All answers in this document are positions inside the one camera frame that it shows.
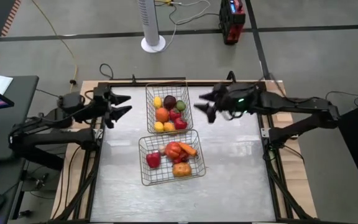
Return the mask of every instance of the lemon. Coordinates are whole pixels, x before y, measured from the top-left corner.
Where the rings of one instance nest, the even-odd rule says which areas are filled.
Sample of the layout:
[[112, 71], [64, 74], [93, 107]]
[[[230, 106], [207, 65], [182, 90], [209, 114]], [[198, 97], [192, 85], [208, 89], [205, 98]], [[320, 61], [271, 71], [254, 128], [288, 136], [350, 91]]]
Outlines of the lemon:
[[154, 124], [154, 130], [156, 132], [163, 132], [164, 131], [164, 125], [161, 122], [156, 122]]
[[162, 100], [159, 96], [154, 97], [154, 107], [159, 109], [162, 107]]
[[172, 123], [165, 122], [164, 123], [164, 131], [174, 131], [175, 126]]

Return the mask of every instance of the concrete floor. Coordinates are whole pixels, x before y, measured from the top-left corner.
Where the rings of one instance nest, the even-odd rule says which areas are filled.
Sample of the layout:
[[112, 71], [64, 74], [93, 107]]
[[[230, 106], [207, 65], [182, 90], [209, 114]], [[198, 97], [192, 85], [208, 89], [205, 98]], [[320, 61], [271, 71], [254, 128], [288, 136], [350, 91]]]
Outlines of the concrete floor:
[[[59, 34], [142, 31], [136, 0], [37, 1]], [[208, 12], [218, 12], [218, 0]], [[258, 27], [332, 26], [358, 24], [358, 1], [252, 0]], [[203, 6], [180, 8], [175, 18], [188, 17]], [[160, 30], [172, 30], [169, 7], [158, 7]], [[217, 28], [218, 18], [206, 16], [180, 29]], [[247, 18], [246, 27], [250, 27]], [[22, 0], [8, 36], [53, 35], [32, 4]], [[358, 94], [358, 30], [266, 32], [260, 38], [269, 71], [283, 80], [288, 96], [324, 97], [331, 90]], [[150, 55], [140, 49], [141, 37], [68, 40], [79, 66], [78, 80], [105, 79], [101, 63], [109, 63], [114, 77], [225, 78], [233, 70], [238, 79], [262, 76], [254, 38], [244, 33], [234, 46], [220, 34], [178, 35], [170, 48]], [[74, 71], [70, 54], [58, 40], [0, 42], [1, 75], [38, 75], [38, 88], [56, 94], [69, 91]], [[342, 113], [351, 110], [353, 97], [331, 95]], [[55, 99], [36, 93], [30, 115], [48, 112]], [[295, 120], [302, 116], [294, 115]], [[311, 192], [320, 219], [358, 223], [358, 171], [338, 130], [314, 130], [300, 137]], [[44, 221], [53, 200], [26, 194], [22, 209], [36, 211], [31, 219]]]

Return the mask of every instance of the aluminum table surface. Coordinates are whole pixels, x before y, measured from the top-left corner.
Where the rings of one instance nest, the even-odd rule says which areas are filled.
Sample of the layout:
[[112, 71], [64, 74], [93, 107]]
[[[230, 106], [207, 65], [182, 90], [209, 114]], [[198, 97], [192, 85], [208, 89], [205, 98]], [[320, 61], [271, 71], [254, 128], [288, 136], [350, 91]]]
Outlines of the aluminum table surface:
[[[189, 86], [191, 103], [211, 87]], [[256, 115], [214, 124], [191, 105], [200, 135], [206, 175], [143, 186], [139, 147], [147, 132], [144, 87], [115, 87], [132, 105], [114, 129], [105, 129], [92, 205], [92, 222], [252, 222], [274, 221], [272, 197]]]

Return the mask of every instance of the white cable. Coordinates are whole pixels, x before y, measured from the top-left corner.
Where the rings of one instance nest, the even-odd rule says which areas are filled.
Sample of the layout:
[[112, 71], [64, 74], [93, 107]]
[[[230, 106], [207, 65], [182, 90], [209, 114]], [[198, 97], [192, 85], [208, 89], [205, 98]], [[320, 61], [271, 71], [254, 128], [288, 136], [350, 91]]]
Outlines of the white cable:
[[200, 13], [198, 13], [197, 15], [191, 16], [190, 18], [181, 19], [179, 21], [174, 22], [175, 28], [173, 29], [173, 34], [171, 36], [171, 40], [169, 41], [169, 43], [162, 50], [157, 51], [158, 53], [165, 51], [169, 47], [169, 45], [171, 45], [171, 43], [173, 41], [173, 37], [175, 36], [175, 33], [177, 32], [177, 26], [178, 26], [179, 23], [192, 20], [192, 19], [202, 15], [205, 12], [205, 10], [207, 10], [211, 6], [211, 3], [209, 1], [207, 1], [207, 0], [199, 0], [198, 2], [193, 2], [193, 3], [189, 3], [189, 4], [178, 4], [179, 6], [192, 6], [192, 5], [201, 3], [201, 2], [206, 2], [206, 3], [208, 3], [208, 5]]

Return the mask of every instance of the metal wire basket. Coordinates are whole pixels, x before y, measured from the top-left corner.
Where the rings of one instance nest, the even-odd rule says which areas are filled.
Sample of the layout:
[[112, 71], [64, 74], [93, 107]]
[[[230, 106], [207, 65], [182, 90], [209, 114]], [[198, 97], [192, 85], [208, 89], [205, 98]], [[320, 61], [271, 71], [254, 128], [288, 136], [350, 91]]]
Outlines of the metal wire basket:
[[[172, 174], [173, 163], [167, 156], [161, 157], [161, 164], [158, 168], [150, 168], [147, 164], [147, 154], [158, 152], [159, 146], [166, 146], [173, 141], [186, 143], [197, 150], [197, 156], [191, 157], [188, 160], [191, 167], [191, 176], [174, 177]], [[163, 134], [139, 139], [139, 159], [142, 184], [145, 186], [202, 177], [206, 173], [200, 139], [196, 130], [189, 130], [186, 133], [174, 136]]]
[[159, 96], [163, 100], [168, 95], [174, 96], [177, 100], [182, 100], [186, 104], [186, 109], [182, 112], [182, 118], [187, 121], [187, 127], [185, 130], [193, 128], [193, 118], [191, 116], [191, 104], [187, 82], [175, 81], [149, 83], [146, 85], [147, 131], [149, 133], [162, 134], [169, 132], [166, 131], [158, 133], [154, 130], [154, 124], [157, 121], [155, 118], [154, 97]]

